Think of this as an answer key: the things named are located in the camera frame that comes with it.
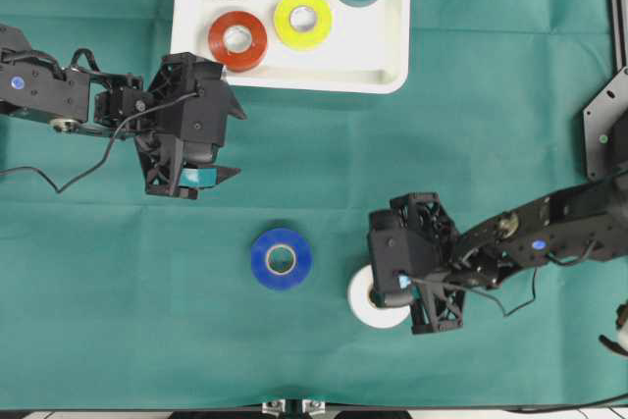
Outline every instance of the black robotic arm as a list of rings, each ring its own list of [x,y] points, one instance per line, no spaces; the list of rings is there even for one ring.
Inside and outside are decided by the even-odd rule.
[[[411,306],[414,334],[457,329],[467,291],[548,263],[627,255],[628,174],[558,191],[464,235],[435,193],[409,194],[370,215],[368,241],[379,306]]]
[[[89,68],[79,65],[82,57]],[[216,165],[227,117],[246,118],[222,73],[221,64],[189,53],[170,55],[144,90],[141,77],[100,71],[87,49],[79,49],[63,69],[52,56],[33,50],[20,30],[0,25],[0,114],[46,123],[58,132],[109,138],[103,159],[65,185],[31,167],[3,171],[0,177],[35,171],[62,193],[100,168],[116,139],[132,137],[146,193],[196,199],[201,189],[239,172]],[[95,98],[98,127],[86,124],[93,83],[104,88]]]

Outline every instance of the metal bracket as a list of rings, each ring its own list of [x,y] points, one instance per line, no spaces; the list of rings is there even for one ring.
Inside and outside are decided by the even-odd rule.
[[[325,402],[315,399],[276,399],[262,404],[262,413],[276,417],[289,415],[290,417],[306,417],[325,414]]]
[[[301,401],[301,411],[303,411],[303,414],[309,414],[310,416],[325,414],[325,402],[304,399]]]
[[[262,403],[262,413],[272,414],[273,416],[279,416],[286,413],[286,400],[277,399],[275,401],[269,401]]]
[[[587,177],[595,181],[614,172],[608,149],[612,127],[628,112],[628,68],[598,94],[583,112],[585,147],[587,149]]]
[[[587,177],[595,181],[614,172],[609,151],[611,129],[628,111],[628,0],[610,0],[617,75],[583,112]]]

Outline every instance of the green cloth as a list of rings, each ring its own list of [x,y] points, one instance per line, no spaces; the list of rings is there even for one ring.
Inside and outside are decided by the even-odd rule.
[[[150,78],[173,0],[1,0],[0,20],[67,64]],[[412,0],[410,77],[393,95],[238,88],[220,163],[237,178],[197,202],[145,196],[131,143],[59,197],[37,176],[0,183],[0,407],[201,408],[278,397],[473,406],[575,403],[628,390],[598,343],[626,299],[625,261],[539,274],[503,320],[470,296],[466,326],[377,331],[345,299],[368,263],[369,211],[438,191],[461,230],[583,181],[580,111],[611,78],[607,0]],[[104,141],[0,121],[2,168],[59,182]],[[262,288],[249,248],[288,227],[308,280]],[[497,293],[514,306],[531,273]]]

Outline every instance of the black cable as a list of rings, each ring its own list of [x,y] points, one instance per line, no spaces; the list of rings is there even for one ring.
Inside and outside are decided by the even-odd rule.
[[[477,294],[495,303],[501,310],[501,314],[503,314],[503,317],[508,318],[512,316],[514,313],[516,313],[517,311],[519,311],[520,309],[523,309],[526,306],[531,305],[537,300],[537,273],[538,271],[539,271],[538,268],[534,269],[534,274],[532,275],[532,298],[526,301],[525,303],[521,303],[519,306],[515,307],[514,309],[511,309],[510,311],[506,311],[506,308],[504,308],[503,304],[501,303],[499,298],[497,298],[496,296],[492,296],[491,294],[484,293],[483,291],[479,291],[478,289],[475,289],[475,288],[468,288],[468,287],[463,287],[461,285],[448,284],[446,282],[431,282],[428,280],[415,279],[415,278],[410,278],[410,280],[419,285],[427,285],[427,286],[439,285],[447,289],[462,290],[462,291],[467,291],[470,293]]]
[[[135,115],[132,115],[132,116],[124,119],[120,123],[120,125],[116,128],[116,130],[111,135],[111,137],[109,138],[109,143],[107,144],[107,147],[105,148],[105,153],[103,154],[102,159],[100,159],[100,161],[98,161],[98,163],[96,163],[93,167],[87,169],[84,172],[81,172],[80,174],[78,174],[76,177],[70,179],[67,183],[65,183],[61,187],[58,187],[54,183],[54,181],[52,179],[50,179],[46,175],[45,172],[43,172],[41,169],[37,169],[36,167],[16,167],[14,169],[8,169],[6,171],[0,171],[0,178],[7,177],[7,176],[9,176],[11,174],[16,174],[18,172],[35,172],[40,177],[42,177],[52,188],[54,188],[55,193],[60,195],[61,193],[66,191],[68,188],[70,188],[72,185],[74,185],[78,181],[81,181],[82,179],[86,178],[87,176],[93,174],[98,169],[100,169],[103,165],[105,165],[105,163],[109,159],[109,156],[111,154],[111,150],[114,147],[114,144],[116,143],[116,138],[122,132],[124,127],[126,127],[130,122],[132,122],[134,120],[137,120],[138,118],[141,118],[144,115],[148,115],[148,114],[151,114],[151,113],[159,112],[159,111],[164,110],[166,108],[173,107],[173,106],[175,106],[175,105],[177,105],[179,103],[182,103],[182,102],[186,101],[187,99],[189,99],[191,97],[195,97],[195,96],[197,96],[196,92],[188,93],[186,95],[182,95],[181,97],[179,97],[176,100],[173,100],[172,102],[168,102],[168,103],[165,103],[163,105],[158,105],[158,106],[153,107],[153,108],[151,108],[149,110],[145,110],[143,112],[136,113]]]
[[[609,408],[609,410],[617,417],[620,417],[621,419],[626,419],[624,416],[622,416],[621,414],[619,414],[617,411],[615,411],[612,407]]]
[[[71,68],[75,68],[79,65],[79,60],[81,56],[85,57],[85,59],[87,60],[87,64],[94,72],[100,72],[100,68],[98,67],[98,63],[96,63],[96,57],[94,56],[94,53],[87,48],[81,48],[75,51],[75,54],[72,56],[72,61],[70,62]]]
[[[614,397],[608,397],[599,401],[587,402],[584,404],[575,404],[572,406],[539,407],[536,409],[514,409],[509,410],[508,412],[513,412],[515,414],[546,414],[549,412],[573,411],[574,409],[586,409],[590,407],[607,406],[609,404],[614,404],[617,401],[621,401],[622,399],[628,399],[628,393],[620,394]]]
[[[57,79],[64,79],[63,70],[59,65],[59,62],[50,56],[48,53],[44,53],[43,51],[37,51],[35,49],[31,49],[29,51],[21,51],[19,53],[9,53],[2,56],[3,61],[14,62],[14,61],[23,61],[24,59],[38,59],[40,61],[46,61],[50,63],[52,67],[52,74]]]
[[[560,267],[573,267],[574,265],[578,265],[582,262],[584,262],[585,260],[587,260],[591,254],[593,253],[594,249],[596,248],[596,245],[598,245],[598,242],[596,240],[592,240],[589,245],[587,245],[587,248],[585,249],[585,251],[583,252],[583,254],[578,257],[575,260],[572,260],[570,262],[563,262],[560,259],[554,257],[551,254],[548,254],[546,257],[550,262],[553,262],[554,264],[560,266]]]

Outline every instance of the blue dot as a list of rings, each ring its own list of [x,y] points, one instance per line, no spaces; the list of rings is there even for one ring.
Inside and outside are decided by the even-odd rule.
[[[20,76],[15,76],[11,79],[11,86],[15,90],[22,90],[24,87],[26,87],[26,82]]]
[[[545,250],[548,247],[548,244],[544,240],[535,240],[532,243],[532,248],[534,250]]]

